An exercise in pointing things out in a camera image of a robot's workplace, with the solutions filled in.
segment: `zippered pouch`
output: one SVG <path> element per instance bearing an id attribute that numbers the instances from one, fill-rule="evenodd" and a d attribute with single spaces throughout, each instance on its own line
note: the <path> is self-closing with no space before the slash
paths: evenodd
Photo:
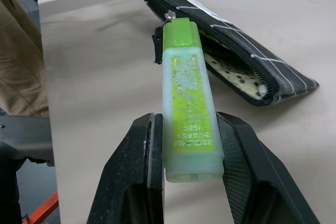
<path id="1" fill-rule="evenodd" d="M 256 106 L 279 103 L 315 90 L 319 84 L 196 0 L 144 0 L 162 20 L 172 11 L 195 22 L 207 68 Z M 155 62 L 162 60 L 162 27 L 153 35 Z"/>

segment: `beige table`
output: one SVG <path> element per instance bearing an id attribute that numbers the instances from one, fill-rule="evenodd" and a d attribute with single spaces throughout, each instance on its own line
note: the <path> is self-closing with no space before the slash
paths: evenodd
<path id="1" fill-rule="evenodd" d="M 217 111 L 250 123 L 321 223 L 336 219 L 335 0 L 198 0 L 321 87 L 256 108 L 210 75 Z M 104 164 L 134 119 L 161 112 L 160 23 L 142 0 L 40 6 L 62 224 L 86 222 Z M 166 223 L 233 223 L 223 183 L 165 184 Z"/>

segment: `orange bar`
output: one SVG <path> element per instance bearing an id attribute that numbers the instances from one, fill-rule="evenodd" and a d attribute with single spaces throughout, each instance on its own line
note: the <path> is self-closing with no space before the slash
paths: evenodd
<path id="1" fill-rule="evenodd" d="M 29 222 L 25 220 L 23 224 L 41 224 L 57 207 L 58 194 L 56 191 L 29 216 Z"/>

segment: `zipper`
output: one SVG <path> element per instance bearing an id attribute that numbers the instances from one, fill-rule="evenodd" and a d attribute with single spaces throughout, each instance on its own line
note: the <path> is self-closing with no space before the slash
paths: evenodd
<path id="1" fill-rule="evenodd" d="M 261 100 L 257 100 L 252 98 L 251 96 L 247 95 L 245 92 L 243 92 L 241 89 L 234 86 L 231 82 L 226 80 L 220 73 L 218 73 L 214 68 L 212 68 L 209 64 L 206 64 L 208 67 L 208 70 L 213 73 L 216 77 L 218 77 L 221 81 L 226 83 L 229 87 L 231 87 L 233 90 L 235 90 L 240 96 L 242 96 L 245 100 L 250 102 L 252 105 L 255 106 L 267 106 L 270 105 L 273 101 L 274 94 L 277 93 L 279 87 L 277 82 L 273 79 L 273 76 L 267 72 L 265 69 L 263 69 L 262 66 L 256 64 L 254 61 L 251 60 L 250 55 L 245 50 L 241 49 L 239 46 L 234 45 L 235 42 L 229 43 L 228 41 L 225 41 L 222 39 L 224 34 L 221 34 L 217 32 L 214 29 L 211 29 L 209 26 L 204 25 L 202 22 L 198 21 L 197 19 L 193 17 L 189 17 L 188 15 L 182 13 L 180 10 L 177 10 L 174 6 L 168 4 L 166 1 L 163 0 L 145 0 L 148 2 L 148 5 L 153 5 L 156 7 L 155 10 L 151 8 L 154 13 L 159 16 L 161 19 L 164 20 L 164 14 L 168 10 L 172 10 L 173 12 L 177 13 L 178 17 L 182 18 L 189 18 L 191 21 L 195 22 L 203 32 L 210 35 L 214 39 L 218 41 L 219 44 L 226 47 L 230 51 L 232 51 L 236 56 L 238 56 L 239 59 L 241 59 L 249 68 L 252 70 L 253 74 L 258 77 L 260 80 L 263 81 L 265 86 L 267 87 L 267 93 Z"/>

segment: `clamp jaw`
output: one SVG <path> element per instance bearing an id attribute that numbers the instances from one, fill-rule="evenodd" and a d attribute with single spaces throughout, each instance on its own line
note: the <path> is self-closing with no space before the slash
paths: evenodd
<path id="1" fill-rule="evenodd" d="M 243 120 L 217 113 L 235 224 L 319 224 L 284 164 Z M 161 114 L 136 119 L 106 163 L 87 224 L 163 223 Z"/>

